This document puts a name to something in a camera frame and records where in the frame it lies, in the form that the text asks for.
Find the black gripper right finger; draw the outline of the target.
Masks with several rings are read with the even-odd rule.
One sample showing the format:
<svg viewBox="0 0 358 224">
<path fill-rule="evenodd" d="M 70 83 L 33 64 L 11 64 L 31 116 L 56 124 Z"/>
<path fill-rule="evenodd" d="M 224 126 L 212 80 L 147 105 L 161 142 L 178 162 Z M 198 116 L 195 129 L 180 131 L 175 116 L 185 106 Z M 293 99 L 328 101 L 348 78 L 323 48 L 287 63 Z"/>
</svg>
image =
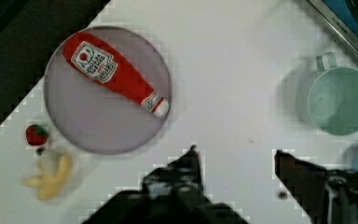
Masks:
<svg viewBox="0 0 358 224">
<path fill-rule="evenodd" d="M 358 171 L 328 170 L 279 150 L 275 174 L 311 224 L 358 224 Z"/>
</svg>

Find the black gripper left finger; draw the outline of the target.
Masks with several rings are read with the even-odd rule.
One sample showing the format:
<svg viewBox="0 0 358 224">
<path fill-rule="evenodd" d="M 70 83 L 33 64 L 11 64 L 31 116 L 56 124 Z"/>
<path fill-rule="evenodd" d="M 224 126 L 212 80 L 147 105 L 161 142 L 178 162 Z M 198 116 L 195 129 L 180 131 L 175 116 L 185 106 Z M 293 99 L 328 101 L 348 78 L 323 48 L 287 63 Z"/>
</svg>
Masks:
<svg viewBox="0 0 358 224">
<path fill-rule="evenodd" d="M 192 145 L 180 158 L 159 167 L 142 181 L 142 193 L 153 203 L 195 208 L 205 204 L 200 155 Z"/>
</svg>

